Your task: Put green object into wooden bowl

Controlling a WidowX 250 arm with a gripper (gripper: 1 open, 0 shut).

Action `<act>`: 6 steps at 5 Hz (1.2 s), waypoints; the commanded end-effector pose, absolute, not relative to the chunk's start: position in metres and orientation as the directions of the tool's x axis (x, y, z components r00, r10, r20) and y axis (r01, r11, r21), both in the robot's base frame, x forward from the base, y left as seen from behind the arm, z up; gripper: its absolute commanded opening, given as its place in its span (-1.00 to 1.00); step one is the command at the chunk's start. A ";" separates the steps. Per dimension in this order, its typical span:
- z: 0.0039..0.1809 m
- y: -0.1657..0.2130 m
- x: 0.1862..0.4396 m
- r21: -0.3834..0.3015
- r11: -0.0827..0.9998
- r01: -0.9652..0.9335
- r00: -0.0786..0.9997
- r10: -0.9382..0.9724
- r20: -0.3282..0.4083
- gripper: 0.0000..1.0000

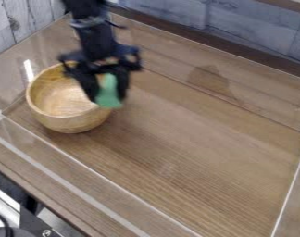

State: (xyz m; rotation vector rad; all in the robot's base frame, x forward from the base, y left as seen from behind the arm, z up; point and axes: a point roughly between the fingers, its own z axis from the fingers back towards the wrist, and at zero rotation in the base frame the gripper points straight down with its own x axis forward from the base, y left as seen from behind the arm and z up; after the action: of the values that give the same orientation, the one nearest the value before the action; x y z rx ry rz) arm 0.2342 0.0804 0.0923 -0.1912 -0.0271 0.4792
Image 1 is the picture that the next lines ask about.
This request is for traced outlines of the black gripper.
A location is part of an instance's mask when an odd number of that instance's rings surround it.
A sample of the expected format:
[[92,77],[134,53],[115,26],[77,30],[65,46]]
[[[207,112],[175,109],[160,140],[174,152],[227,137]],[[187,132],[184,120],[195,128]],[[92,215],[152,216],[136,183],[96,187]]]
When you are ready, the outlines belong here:
[[118,59],[118,67],[112,70],[116,79],[116,92],[120,101],[126,99],[130,84],[130,72],[142,69],[140,49],[135,45],[120,44],[112,32],[112,28],[123,29],[124,26],[112,23],[108,18],[71,19],[71,27],[79,38],[79,49],[59,55],[59,62],[64,74],[72,78],[91,102],[99,92],[92,71],[95,61],[103,61],[111,57]]

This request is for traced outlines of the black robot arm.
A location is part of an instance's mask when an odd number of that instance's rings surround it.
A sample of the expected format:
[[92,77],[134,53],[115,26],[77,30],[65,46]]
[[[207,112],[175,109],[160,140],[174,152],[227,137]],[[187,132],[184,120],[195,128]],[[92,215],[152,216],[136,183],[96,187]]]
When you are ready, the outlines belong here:
[[69,25],[79,39],[79,49],[59,55],[64,74],[75,79],[88,100],[116,107],[126,99],[130,72],[142,69],[140,49],[120,44],[112,27],[107,0],[61,0],[71,13]]

